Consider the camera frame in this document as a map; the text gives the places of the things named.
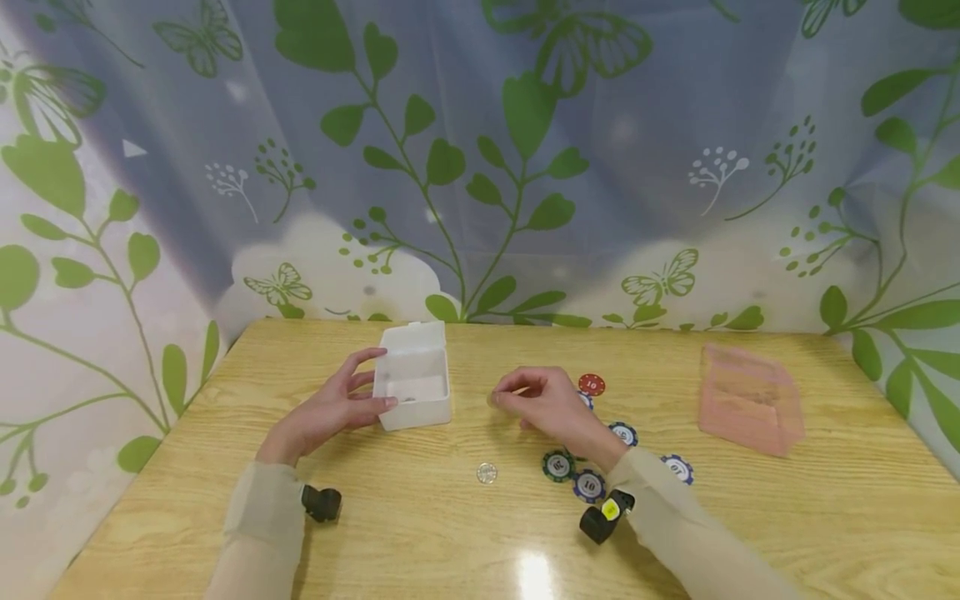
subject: butterfly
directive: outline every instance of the butterfly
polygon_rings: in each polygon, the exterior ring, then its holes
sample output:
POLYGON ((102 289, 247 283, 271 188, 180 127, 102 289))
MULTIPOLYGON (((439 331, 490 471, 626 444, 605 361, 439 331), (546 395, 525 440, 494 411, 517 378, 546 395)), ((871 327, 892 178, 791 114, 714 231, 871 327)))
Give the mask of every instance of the butterfly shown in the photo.
POLYGON ((810 39, 817 35, 820 28, 827 22, 830 12, 843 4, 843 14, 852 16, 867 4, 867 0, 804 0, 806 14, 800 30, 804 37, 810 39))
POLYGON ((612 79, 643 62, 654 47, 653 39, 634 22, 609 12, 571 12, 571 4, 572 0, 483 0, 484 16, 494 31, 529 31, 531 39, 546 33, 534 70, 560 98, 580 93, 591 70, 612 79))
POLYGON ((244 277, 243 282, 260 296, 267 297, 267 302, 272 306, 289 305, 291 296, 300 300, 313 298, 313 292, 300 283, 300 273, 289 262, 280 265, 276 275, 269 279, 244 277))
POLYGON ((17 69, 12 61, 0 60, 0 104, 11 96, 26 133, 79 148, 83 138, 74 119, 96 112, 107 97, 107 87, 78 69, 51 64, 17 69))
POLYGON ((652 277, 627 277, 620 287, 627 294, 636 296, 634 304, 637 306, 660 304, 664 294, 686 296, 693 289, 693 283, 696 280, 690 269, 697 264, 699 258, 700 253, 693 248, 681 250, 673 257, 669 267, 663 265, 661 273, 654 273, 652 277))
POLYGON ((220 0, 200 0, 200 29, 160 21, 154 31, 171 50, 186 55, 190 68, 202 77, 217 76, 217 55, 230 60, 243 58, 240 37, 230 28, 227 10, 220 0))

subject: yellow label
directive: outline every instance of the yellow label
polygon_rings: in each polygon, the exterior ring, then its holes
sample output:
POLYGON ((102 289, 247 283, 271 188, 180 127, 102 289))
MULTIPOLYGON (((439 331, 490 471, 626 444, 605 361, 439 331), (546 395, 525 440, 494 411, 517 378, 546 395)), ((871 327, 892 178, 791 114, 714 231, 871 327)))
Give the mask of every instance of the yellow label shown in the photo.
POLYGON ((600 512, 603 513, 603 516, 605 516, 608 521, 612 521, 620 516, 620 507, 617 506, 616 501, 611 498, 603 503, 600 512))

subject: shower curtain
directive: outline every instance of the shower curtain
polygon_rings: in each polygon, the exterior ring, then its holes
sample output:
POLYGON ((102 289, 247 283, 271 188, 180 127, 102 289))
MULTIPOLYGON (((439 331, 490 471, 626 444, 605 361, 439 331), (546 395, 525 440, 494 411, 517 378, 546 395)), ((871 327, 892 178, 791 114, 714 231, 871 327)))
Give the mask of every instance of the shower curtain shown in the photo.
POLYGON ((0 587, 254 319, 803 331, 960 475, 960 0, 3 0, 0 587))

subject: wooden table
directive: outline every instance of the wooden table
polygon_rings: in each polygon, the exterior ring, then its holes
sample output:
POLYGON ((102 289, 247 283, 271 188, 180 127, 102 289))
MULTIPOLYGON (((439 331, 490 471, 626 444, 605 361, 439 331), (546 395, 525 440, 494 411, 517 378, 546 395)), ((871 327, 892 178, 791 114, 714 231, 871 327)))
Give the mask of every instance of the wooden table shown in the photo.
MULTIPOLYGON (((200 597, 238 475, 268 427, 389 324, 254 323, 64 575, 54 598, 200 597)), ((604 421, 695 468, 707 510, 809 597, 960 598, 960 485, 847 353, 810 335, 449 325, 449 425, 340 436, 300 463, 344 495, 338 524, 308 525, 302 598, 684 598, 621 526, 596 546, 586 508, 486 396, 519 365, 600 374, 604 421), (700 350, 780 360, 803 394, 807 439, 776 459, 697 428, 700 350), (492 485, 475 472, 494 463, 492 485)))

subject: sleeve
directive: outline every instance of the sleeve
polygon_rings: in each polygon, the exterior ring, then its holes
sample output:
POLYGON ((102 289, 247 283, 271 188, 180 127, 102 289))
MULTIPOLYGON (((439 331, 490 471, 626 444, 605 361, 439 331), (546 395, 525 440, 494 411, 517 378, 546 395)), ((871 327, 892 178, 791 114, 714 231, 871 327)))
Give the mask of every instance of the sleeve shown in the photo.
POLYGON ((206 600, 290 598, 303 545, 302 488, 291 467, 247 466, 230 499, 206 600))
POLYGON ((632 495, 627 516, 637 539, 677 577, 692 600, 774 600, 800 596, 697 502, 653 454, 632 448, 610 472, 632 495))

